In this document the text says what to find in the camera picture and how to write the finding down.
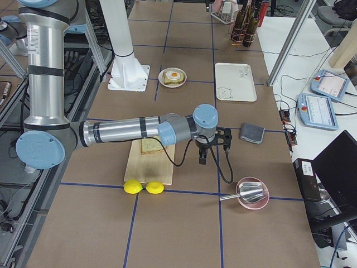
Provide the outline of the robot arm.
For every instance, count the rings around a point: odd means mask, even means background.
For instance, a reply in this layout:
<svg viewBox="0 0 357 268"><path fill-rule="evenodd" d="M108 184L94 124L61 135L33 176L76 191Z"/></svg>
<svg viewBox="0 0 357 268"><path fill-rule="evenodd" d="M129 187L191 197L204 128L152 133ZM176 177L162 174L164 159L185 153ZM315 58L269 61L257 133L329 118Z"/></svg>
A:
<svg viewBox="0 0 357 268"><path fill-rule="evenodd" d="M72 122L64 106L64 34L70 27L86 29L84 1L20 1L20 19L27 26L30 115L16 143L20 160L35 169L50 169L75 149L94 143L152 138L166 147L194 141L199 162L206 151L222 146L229 151L231 131L218 127L218 112L201 104L192 114L140 117L111 122Z"/></svg>

